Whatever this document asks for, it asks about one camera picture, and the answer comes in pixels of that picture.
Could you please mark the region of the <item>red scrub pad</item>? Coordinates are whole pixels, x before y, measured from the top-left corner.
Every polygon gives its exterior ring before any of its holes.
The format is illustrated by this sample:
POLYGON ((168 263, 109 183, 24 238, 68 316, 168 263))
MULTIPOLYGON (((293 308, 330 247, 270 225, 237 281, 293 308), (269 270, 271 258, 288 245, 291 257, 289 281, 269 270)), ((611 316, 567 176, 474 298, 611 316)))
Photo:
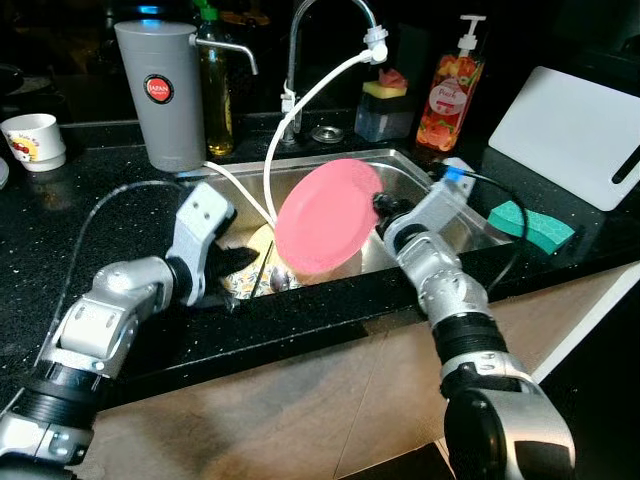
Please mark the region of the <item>red scrub pad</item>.
POLYGON ((396 69, 379 70, 378 83, 390 90, 407 90, 408 81, 396 69))

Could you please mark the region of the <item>chrome gooseneck faucet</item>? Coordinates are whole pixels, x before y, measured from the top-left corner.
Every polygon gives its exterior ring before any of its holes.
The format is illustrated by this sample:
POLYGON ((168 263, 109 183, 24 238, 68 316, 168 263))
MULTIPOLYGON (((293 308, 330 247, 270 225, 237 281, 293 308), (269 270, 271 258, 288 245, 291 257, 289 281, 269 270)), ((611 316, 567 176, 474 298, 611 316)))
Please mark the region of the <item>chrome gooseneck faucet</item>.
MULTIPOLYGON (((284 88, 291 88, 296 92, 297 102, 294 105, 293 110, 296 110, 298 106, 302 104, 300 95, 297 93, 297 70, 300 67, 300 31, 303 19, 306 18, 308 10, 311 6, 317 3, 319 0, 300 0, 294 9, 291 28, 289 28, 288 38, 288 56, 287 56, 287 70, 285 70, 285 81, 283 83, 284 88)), ((358 18, 365 20, 367 29, 362 41, 366 44, 366 56, 361 61, 370 65, 376 65, 384 63, 389 55, 389 49, 387 46, 387 38, 389 37, 389 31, 387 28, 381 26, 381 23, 376 19, 374 12, 367 4, 366 0, 351 0, 355 4, 355 8, 358 10, 358 18)))

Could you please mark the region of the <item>green sponge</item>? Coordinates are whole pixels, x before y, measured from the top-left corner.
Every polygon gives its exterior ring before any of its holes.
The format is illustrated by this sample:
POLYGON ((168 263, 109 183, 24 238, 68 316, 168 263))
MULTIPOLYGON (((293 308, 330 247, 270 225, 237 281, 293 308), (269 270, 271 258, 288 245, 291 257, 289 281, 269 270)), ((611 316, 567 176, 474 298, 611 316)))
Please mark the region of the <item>green sponge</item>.
POLYGON ((521 210, 515 201, 494 207, 489 223, 509 236, 524 237, 545 253, 554 253, 570 241, 576 230, 563 221, 541 212, 521 210))

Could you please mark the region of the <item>white cutting board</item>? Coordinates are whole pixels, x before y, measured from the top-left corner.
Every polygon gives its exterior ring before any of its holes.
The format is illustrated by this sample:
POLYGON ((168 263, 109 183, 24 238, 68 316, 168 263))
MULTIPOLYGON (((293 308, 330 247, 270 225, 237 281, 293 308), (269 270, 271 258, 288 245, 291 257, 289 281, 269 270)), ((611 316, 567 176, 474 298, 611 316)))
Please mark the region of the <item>white cutting board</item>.
POLYGON ((536 67, 488 145, 608 212, 640 180, 639 113, 640 97, 536 67))

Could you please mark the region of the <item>narrow tan cabinet door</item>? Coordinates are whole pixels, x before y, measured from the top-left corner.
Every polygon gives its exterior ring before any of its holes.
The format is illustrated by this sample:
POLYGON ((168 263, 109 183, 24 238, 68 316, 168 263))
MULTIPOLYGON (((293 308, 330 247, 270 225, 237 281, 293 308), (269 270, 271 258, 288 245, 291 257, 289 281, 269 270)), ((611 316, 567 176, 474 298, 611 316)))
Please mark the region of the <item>narrow tan cabinet door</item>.
MULTIPOLYGON (((509 351, 541 380, 639 279, 639 262, 502 300, 493 306, 509 351)), ((335 477, 443 438, 440 362, 426 323, 388 333, 335 477)))

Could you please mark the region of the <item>clear sponge holder box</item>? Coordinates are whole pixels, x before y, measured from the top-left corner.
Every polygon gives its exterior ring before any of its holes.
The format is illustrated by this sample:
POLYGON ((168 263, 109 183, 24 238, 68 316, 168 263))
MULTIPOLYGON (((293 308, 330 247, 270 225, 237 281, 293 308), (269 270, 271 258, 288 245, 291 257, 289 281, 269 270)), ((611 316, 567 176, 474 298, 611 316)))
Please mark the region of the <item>clear sponge holder box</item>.
POLYGON ((375 99, 362 91, 355 116, 355 133, 366 141, 399 140, 410 134, 415 99, 407 95, 398 99, 375 99))

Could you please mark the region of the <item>peach soap pump bottle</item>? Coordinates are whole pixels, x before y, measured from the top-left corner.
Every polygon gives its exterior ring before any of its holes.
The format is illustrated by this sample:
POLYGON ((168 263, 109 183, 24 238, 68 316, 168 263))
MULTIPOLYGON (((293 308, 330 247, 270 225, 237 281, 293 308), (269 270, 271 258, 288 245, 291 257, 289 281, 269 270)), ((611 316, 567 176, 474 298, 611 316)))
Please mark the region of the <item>peach soap pump bottle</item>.
POLYGON ((438 152, 456 146, 485 67, 475 50, 479 44, 476 28, 486 18, 470 14, 461 19, 467 20, 468 29, 458 40, 456 52, 443 55, 436 64, 415 136, 416 145, 438 152))

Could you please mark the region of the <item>white printed cup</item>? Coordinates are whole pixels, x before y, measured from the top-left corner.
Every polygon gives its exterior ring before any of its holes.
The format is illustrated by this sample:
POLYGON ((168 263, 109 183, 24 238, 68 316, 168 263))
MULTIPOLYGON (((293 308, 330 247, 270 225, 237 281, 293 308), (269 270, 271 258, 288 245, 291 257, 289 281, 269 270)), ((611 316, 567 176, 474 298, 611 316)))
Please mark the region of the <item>white printed cup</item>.
POLYGON ((13 116, 0 123, 10 151, 28 172, 51 172, 67 163, 67 146, 52 114, 13 116))

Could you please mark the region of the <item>white floral plate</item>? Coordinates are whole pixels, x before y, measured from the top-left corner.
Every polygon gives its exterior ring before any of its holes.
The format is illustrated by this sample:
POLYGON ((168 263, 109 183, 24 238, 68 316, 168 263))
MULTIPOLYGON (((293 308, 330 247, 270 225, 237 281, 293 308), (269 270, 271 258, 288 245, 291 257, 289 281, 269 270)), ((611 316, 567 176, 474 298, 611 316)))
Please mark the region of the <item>white floral plate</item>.
POLYGON ((237 300, 266 296, 301 288, 296 275, 288 268, 280 265, 266 265, 265 269, 247 268, 238 273, 224 276, 221 284, 233 294, 237 300))

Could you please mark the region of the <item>yellow sponge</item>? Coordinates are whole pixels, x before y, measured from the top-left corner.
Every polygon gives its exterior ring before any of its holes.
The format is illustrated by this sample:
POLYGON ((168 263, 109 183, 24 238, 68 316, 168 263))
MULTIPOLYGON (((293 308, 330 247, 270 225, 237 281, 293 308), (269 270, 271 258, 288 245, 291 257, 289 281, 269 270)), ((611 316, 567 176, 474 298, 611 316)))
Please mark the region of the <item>yellow sponge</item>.
POLYGON ((398 99, 407 95, 407 84, 383 84, 378 81, 362 83, 362 91, 375 99, 398 99))

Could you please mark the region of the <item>round steel hole cover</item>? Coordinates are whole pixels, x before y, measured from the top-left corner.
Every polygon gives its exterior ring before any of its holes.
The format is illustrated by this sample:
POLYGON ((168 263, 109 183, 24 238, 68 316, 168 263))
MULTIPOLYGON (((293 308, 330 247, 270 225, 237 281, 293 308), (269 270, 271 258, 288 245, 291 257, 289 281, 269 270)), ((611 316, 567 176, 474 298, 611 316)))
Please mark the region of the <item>round steel hole cover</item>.
POLYGON ((311 129, 310 137, 315 142, 323 143, 323 145, 337 145, 346 137, 343 129, 334 127, 334 125, 316 125, 311 129))

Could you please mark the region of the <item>stainless steel sink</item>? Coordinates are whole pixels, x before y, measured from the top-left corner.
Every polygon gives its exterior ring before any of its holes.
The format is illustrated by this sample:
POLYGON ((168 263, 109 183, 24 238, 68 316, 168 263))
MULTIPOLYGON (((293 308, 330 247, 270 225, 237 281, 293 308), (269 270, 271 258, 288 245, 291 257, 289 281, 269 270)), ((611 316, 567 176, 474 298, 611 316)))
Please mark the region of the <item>stainless steel sink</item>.
MULTIPOLYGON (((417 204, 426 196, 433 182, 421 166, 393 148, 353 151, 351 157, 364 161, 375 169, 383 183, 384 192, 394 198, 406 198, 413 204, 417 204)), ((265 204, 262 197, 261 163, 215 164, 196 172, 180 173, 177 178, 179 182, 188 186, 200 182, 209 183, 236 207, 236 220, 230 224, 227 232, 220 234, 216 242, 218 246, 223 248, 246 246, 248 239, 257 229, 262 225, 268 225, 268 221, 259 211, 259 207, 265 204)), ((476 212, 468 205, 438 232, 457 253, 485 250, 485 248, 508 244, 512 241, 511 236, 495 229, 483 214, 476 212)), ((353 260, 357 262, 358 270, 333 280, 375 273, 375 271, 396 266, 396 260, 388 255, 387 247, 375 234, 367 238, 360 255, 353 260)))

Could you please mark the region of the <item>coral pink round plate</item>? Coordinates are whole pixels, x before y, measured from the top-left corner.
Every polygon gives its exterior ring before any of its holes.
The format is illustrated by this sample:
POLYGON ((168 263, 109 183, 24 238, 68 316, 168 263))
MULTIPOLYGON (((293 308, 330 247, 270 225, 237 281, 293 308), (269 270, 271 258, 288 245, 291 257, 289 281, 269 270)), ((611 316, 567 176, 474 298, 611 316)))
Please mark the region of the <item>coral pink round plate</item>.
POLYGON ((383 183, 370 164, 340 157, 308 173, 285 198, 276 218, 276 252, 305 285, 356 273, 355 257, 378 215, 372 197, 383 183))

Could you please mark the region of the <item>oil bottle with green cap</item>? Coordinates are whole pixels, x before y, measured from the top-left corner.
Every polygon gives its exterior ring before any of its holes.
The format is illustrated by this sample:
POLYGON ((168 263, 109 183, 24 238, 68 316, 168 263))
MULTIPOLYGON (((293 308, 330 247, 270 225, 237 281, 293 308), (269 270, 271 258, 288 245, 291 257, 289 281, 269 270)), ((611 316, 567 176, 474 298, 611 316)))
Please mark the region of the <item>oil bottle with green cap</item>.
MULTIPOLYGON (((218 10, 209 0, 192 0, 198 13, 196 38, 225 41, 221 32, 218 10)), ((230 119, 230 91, 228 86, 227 59, 218 47, 197 46, 201 72, 201 93, 204 102, 204 132, 207 150, 215 157, 232 152, 234 140, 230 119)))

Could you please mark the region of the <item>yellow round plate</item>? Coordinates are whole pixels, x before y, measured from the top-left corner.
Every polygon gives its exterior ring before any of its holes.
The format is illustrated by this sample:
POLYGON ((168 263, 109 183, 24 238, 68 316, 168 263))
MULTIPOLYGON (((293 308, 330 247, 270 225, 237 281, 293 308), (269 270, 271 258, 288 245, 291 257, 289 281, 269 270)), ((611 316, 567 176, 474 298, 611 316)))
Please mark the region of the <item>yellow round plate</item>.
POLYGON ((270 225, 262 225, 248 239, 246 246, 259 253, 255 261, 246 269, 247 273, 255 275, 257 271, 266 268, 266 273, 292 274, 274 246, 275 233, 270 225))

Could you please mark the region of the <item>grey water filter canister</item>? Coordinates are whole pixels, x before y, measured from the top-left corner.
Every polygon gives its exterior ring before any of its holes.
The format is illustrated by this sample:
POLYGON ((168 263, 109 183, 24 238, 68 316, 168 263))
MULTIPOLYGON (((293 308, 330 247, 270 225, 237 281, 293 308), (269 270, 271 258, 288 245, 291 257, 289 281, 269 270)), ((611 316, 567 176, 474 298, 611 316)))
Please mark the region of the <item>grey water filter canister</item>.
POLYGON ((172 20, 123 20, 114 31, 150 164, 170 173, 202 168, 207 147, 197 51, 243 52, 257 74, 252 50, 200 38, 196 26, 172 20))

